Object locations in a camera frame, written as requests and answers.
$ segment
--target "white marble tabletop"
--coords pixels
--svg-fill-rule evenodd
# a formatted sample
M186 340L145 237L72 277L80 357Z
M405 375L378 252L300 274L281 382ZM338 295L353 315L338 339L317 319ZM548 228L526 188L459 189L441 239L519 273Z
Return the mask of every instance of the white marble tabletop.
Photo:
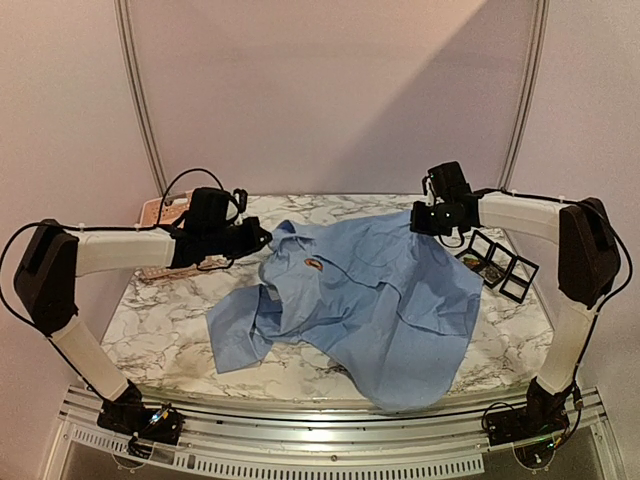
M266 229L282 220L331 224L339 220L408 210L420 197L396 195L262 196L247 215ZM500 230L486 230L509 247ZM247 398L295 403L365 401L342 367L307 344L276 344L259 365L218 375L206 313L232 290L259 283L258 265L268 248L226 271L145 281L134 275L102 346L144 388L204 399ZM553 331L531 289L519 305L483 289L471 344L448 396L521 386L536 374Z

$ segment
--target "orange logo patch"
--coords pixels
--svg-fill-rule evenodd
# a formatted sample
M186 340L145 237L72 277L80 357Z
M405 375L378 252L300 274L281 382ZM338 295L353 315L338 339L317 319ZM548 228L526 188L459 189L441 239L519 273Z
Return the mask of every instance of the orange logo patch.
M307 258L304 263L309 266L309 267L313 267L318 271L322 271L324 269L324 266L322 265L322 263L320 263L318 260L316 260L315 258Z

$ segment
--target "black compartment organizer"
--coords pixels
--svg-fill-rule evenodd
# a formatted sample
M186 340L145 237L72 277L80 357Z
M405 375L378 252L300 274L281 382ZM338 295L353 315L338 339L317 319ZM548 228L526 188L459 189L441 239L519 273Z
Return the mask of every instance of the black compartment organizer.
M502 283L500 293L518 303L524 301L539 269L535 263L514 254L478 230L474 230L469 246L456 258L484 278L489 288ZM528 279L514 273L518 266L528 271Z

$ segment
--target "blue shirt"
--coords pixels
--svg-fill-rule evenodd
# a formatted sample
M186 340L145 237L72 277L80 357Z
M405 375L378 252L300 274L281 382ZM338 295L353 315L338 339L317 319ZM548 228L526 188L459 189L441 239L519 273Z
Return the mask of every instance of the blue shirt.
M208 314L218 372L262 360L275 341L305 341L384 410L437 401L464 359L483 280L409 221L402 212L279 225L264 285L232 292Z

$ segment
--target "white wall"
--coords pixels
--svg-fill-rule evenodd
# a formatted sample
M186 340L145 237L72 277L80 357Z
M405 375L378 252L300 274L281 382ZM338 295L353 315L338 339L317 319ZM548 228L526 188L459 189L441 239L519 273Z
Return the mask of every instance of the white wall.
M136 0L167 176L203 164L253 193L418 193L427 168L458 159L473 184L496 185L534 8Z
M155 191L113 2L5 0L0 45L0 245L45 217L132 223ZM5 289L19 250L2 272ZM126 280L116 273L80 281L77 303L97 335ZM0 478L32 480L74 379L42 337L0 310Z
M551 2L533 108L512 182L523 192L600 197L637 264L639 25L637 1ZM525 256L540 262L538 285L557 311L556 252L527 238L518 237L517 243ZM603 310L582 374L600 389L629 478L640 478L637 280Z

